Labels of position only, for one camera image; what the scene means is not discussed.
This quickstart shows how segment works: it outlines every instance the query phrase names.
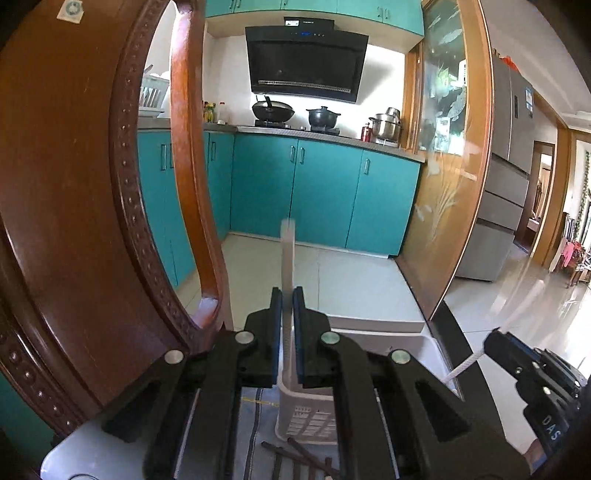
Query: dish rack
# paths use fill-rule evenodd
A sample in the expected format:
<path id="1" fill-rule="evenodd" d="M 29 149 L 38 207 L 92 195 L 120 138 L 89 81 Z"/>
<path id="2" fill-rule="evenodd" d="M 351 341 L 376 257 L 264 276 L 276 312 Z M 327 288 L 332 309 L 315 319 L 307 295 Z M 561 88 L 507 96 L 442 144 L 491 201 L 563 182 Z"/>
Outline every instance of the dish rack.
<path id="1" fill-rule="evenodd" d="M 164 96 L 170 85 L 170 81 L 155 77 L 148 73 L 142 77 L 142 86 L 139 90 L 139 115 L 158 116 L 162 110 Z"/>

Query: metal pivot screw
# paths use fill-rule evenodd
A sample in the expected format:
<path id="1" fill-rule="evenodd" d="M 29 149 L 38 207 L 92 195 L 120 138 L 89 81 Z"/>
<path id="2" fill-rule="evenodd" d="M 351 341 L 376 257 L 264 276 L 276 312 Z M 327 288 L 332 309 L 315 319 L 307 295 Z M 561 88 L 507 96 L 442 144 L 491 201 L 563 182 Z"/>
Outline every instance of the metal pivot screw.
<path id="1" fill-rule="evenodd" d="M 252 343 L 252 341 L 255 339 L 255 336 L 251 332 L 243 330 L 238 332 L 234 339 L 240 343 L 240 345 L 248 345 L 249 343 Z"/>
<path id="2" fill-rule="evenodd" d="M 395 350 L 390 354 L 390 358 L 398 365 L 405 365 L 410 362 L 410 353 L 406 350 Z"/>
<path id="3" fill-rule="evenodd" d="M 335 345 L 336 343 L 339 343 L 340 336 L 338 333 L 324 332 L 321 335 L 320 340 L 327 345 Z"/>
<path id="4" fill-rule="evenodd" d="M 184 353 L 181 350 L 169 350 L 164 354 L 164 361 L 169 365 L 176 365 L 183 361 Z"/>

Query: refrigerator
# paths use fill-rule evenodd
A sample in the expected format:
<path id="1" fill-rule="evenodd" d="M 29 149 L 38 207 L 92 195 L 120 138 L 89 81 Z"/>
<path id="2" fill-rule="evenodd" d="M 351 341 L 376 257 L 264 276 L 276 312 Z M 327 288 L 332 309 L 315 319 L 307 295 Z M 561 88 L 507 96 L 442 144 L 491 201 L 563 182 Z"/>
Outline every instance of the refrigerator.
<path id="1" fill-rule="evenodd" d="M 457 277 L 495 281 L 523 212 L 534 151 L 533 88 L 519 72 L 493 58 L 494 119 L 491 156 L 476 224 Z"/>

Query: range hood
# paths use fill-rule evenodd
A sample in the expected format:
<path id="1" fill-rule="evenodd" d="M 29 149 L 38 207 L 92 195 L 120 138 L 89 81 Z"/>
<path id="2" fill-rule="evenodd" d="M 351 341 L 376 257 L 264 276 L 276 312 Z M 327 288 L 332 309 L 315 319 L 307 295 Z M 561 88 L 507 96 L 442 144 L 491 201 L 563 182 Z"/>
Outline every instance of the range hood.
<path id="1" fill-rule="evenodd" d="M 368 38 L 318 18 L 246 27 L 251 90 L 356 102 Z"/>

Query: teal kitchen cabinet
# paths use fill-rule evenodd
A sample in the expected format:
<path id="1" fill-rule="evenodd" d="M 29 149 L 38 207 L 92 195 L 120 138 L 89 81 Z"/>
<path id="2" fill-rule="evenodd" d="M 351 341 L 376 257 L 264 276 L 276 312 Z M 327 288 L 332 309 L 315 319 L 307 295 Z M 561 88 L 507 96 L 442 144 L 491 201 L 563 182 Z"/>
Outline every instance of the teal kitchen cabinet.
<path id="1" fill-rule="evenodd" d="M 282 0 L 282 10 L 336 13 L 337 0 Z"/>
<path id="2" fill-rule="evenodd" d="M 259 10 L 280 10 L 283 0 L 207 0 L 206 17 L 255 12 Z"/>
<path id="3" fill-rule="evenodd" d="M 170 131 L 138 134 L 144 207 L 160 260 L 173 286 L 195 269 L 174 178 Z"/>
<path id="4" fill-rule="evenodd" d="M 281 0 L 235 0 L 234 13 L 255 12 L 259 10 L 279 10 Z"/>
<path id="5" fill-rule="evenodd" d="M 216 17 L 234 13 L 236 0 L 207 0 L 205 16 Z"/>
<path id="6" fill-rule="evenodd" d="M 424 35 L 423 9 L 419 0 L 338 0 L 337 13 Z"/>
<path id="7" fill-rule="evenodd" d="M 279 237 L 290 214 L 297 139 L 237 135 L 230 226 L 234 232 Z"/>
<path id="8" fill-rule="evenodd" d="M 217 236 L 223 241 L 230 231 L 234 135 L 211 132 L 207 149 L 207 186 L 212 201 Z"/>
<path id="9" fill-rule="evenodd" d="M 362 151 L 300 140 L 291 218 L 299 242 L 345 248 Z"/>
<path id="10" fill-rule="evenodd" d="M 138 134 L 139 179 L 144 208 L 160 261 L 170 283 L 178 284 L 174 271 L 173 250 L 167 234 L 166 154 L 170 133 L 141 132 Z"/>
<path id="11" fill-rule="evenodd" d="M 384 9 L 384 23 L 418 35 L 425 34 L 421 2 L 418 0 L 381 0 L 381 3 Z"/>
<path id="12" fill-rule="evenodd" d="M 364 150 L 347 248 L 398 255 L 420 164 Z"/>
<path id="13" fill-rule="evenodd" d="M 337 13 L 383 22 L 384 0 L 338 0 Z"/>

